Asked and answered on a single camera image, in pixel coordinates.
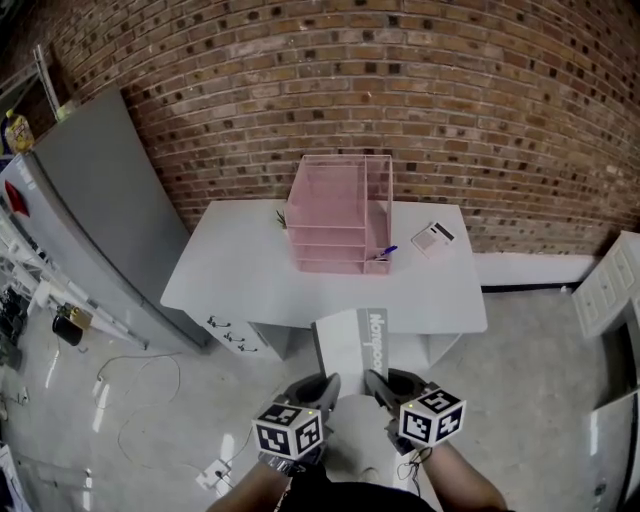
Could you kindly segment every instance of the baseboard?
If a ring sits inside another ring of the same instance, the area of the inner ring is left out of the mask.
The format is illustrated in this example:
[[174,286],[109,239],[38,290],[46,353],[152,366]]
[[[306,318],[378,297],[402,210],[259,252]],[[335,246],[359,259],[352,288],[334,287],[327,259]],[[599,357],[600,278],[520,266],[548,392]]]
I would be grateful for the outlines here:
[[532,290],[549,290],[567,288],[570,291],[580,286],[581,281],[573,283],[544,283],[544,284],[509,284],[481,286],[482,293],[506,293],[506,292],[528,292]]
[[483,291],[574,287],[598,263],[594,256],[515,253],[478,253],[473,256]]

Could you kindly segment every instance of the marker cube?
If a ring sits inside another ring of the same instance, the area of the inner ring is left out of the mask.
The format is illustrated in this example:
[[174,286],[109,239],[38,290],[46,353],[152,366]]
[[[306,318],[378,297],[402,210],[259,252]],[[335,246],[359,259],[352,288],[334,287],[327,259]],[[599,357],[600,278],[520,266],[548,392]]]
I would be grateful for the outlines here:
[[272,402],[253,422],[253,437],[261,452],[299,460],[323,441],[320,411]]
[[400,407],[401,437],[435,446],[462,430],[466,402],[443,389],[430,391]]

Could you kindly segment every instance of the power strip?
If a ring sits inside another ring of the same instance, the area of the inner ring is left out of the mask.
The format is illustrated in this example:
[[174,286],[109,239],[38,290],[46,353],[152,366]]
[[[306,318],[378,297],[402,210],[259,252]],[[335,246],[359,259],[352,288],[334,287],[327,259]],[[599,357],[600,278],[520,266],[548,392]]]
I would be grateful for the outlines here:
[[217,459],[196,477],[196,482],[205,491],[209,491],[218,485],[218,482],[227,476],[230,471],[231,468],[222,459]]

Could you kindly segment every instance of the black shirt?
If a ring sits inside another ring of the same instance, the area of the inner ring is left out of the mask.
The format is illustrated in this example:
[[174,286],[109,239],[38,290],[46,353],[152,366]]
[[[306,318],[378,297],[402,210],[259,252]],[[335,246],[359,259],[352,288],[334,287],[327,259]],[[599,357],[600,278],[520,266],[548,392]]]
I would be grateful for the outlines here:
[[309,510],[434,512],[426,501],[410,492],[369,483],[333,483],[321,467],[296,475],[280,506],[280,512]]

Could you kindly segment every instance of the pink acrylic organizer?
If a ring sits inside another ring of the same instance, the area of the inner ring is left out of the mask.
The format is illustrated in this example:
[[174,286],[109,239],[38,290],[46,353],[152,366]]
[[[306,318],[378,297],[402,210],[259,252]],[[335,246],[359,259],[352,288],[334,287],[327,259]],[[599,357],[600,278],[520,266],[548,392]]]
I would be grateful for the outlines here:
[[305,155],[284,209],[298,268],[388,274],[392,200],[390,156]]

